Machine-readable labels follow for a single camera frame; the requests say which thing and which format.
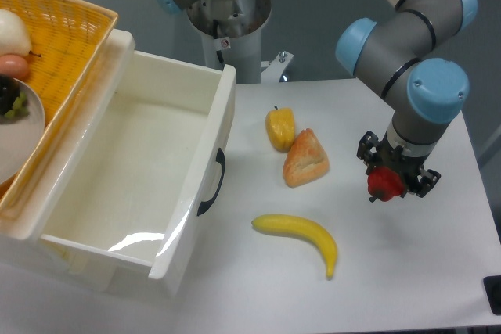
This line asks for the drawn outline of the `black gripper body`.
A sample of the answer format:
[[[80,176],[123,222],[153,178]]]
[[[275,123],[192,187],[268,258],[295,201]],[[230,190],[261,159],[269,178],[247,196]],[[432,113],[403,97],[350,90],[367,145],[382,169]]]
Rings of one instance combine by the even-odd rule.
[[[387,141],[376,147],[376,167],[386,167],[401,177],[417,177],[424,165],[422,157],[411,157],[403,154],[402,146],[392,148]]]

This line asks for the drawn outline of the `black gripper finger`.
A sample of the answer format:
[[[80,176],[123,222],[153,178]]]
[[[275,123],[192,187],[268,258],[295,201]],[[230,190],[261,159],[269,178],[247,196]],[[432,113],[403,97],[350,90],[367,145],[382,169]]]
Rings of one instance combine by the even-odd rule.
[[[435,170],[426,169],[421,164],[418,167],[401,172],[399,177],[404,185],[403,192],[400,195],[402,198],[407,194],[423,198],[436,186],[441,178],[441,174]]]
[[[370,202],[375,202],[380,198],[380,193],[369,183],[369,177],[373,173],[373,170],[380,165],[380,155],[377,152],[379,145],[379,138],[372,131],[367,131],[360,139],[356,152],[357,158],[366,166]]]

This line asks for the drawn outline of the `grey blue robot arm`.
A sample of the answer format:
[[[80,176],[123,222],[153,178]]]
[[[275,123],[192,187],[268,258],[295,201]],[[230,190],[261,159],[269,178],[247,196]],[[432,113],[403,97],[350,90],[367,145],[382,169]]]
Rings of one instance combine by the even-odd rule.
[[[233,66],[240,84],[265,79],[261,30],[271,0],[157,0],[170,14],[186,12],[201,36],[205,63]],[[387,0],[395,16],[386,23],[354,21],[339,37],[337,61],[384,100],[394,115],[383,138],[367,132],[357,156],[366,165],[371,201],[425,196],[440,174],[424,167],[468,96],[467,75],[430,53],[476,17],[478,0]]]

